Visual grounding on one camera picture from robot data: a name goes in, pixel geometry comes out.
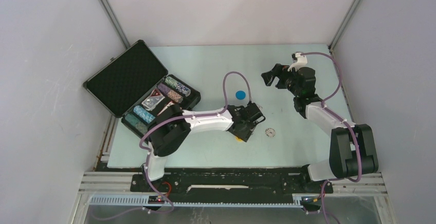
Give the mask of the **red playing card deck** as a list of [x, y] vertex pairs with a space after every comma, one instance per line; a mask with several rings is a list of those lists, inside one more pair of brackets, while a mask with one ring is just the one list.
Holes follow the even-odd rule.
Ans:
[[162, 110], [157, 114], [158, 116], [163, 113], [167, 108], [169, 108], [170, 106], [174, 105], [175, 103], [173, 101], [168, 102], [163, 108]]

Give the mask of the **all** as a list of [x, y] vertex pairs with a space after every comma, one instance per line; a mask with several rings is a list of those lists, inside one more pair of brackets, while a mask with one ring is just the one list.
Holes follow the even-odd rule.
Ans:
[[150, 103], [159, 103], [164, 98], [164, 95], [157, 88], [155, 88], [148, 97], [148, 100]]

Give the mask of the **clear round dealer button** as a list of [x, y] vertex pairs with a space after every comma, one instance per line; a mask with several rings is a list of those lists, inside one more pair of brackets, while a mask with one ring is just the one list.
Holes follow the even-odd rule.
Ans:
[[153, 110], [158, 103], [150, 103], [148, 99], [145, 99], [141, 104], [146, 110]]

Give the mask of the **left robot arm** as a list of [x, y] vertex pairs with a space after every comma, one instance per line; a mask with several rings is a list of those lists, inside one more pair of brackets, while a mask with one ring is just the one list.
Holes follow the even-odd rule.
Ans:
[[210, 111], [189, 111], [172, 105], [153, 120], [140, 140], [140, 148], [147, 150], [142, 184], [149, 191], [162, 186], [167, 158], [174, 154], [190, 134], [229, 132], [247, 142], [258, 124], [266, 117], [258, 105], [227, 105]]

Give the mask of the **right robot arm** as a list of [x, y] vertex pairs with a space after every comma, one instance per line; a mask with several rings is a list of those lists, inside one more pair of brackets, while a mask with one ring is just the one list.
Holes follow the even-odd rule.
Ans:
[[295, 110], [315, 123], [330, 139], [329, 158], [307, 166], [307, 173], [299, 178], [305, 192], [319, 187], [321, 180], [348, 178], [357, 182], [362, 175], [376, 173], [379, 168], [372, 128], [355, 124], [332, 111], [316, 94], [315, 70], [276, 64], [261, 77], [266, 86], [278, 79], [275, 87], [293, 95]]

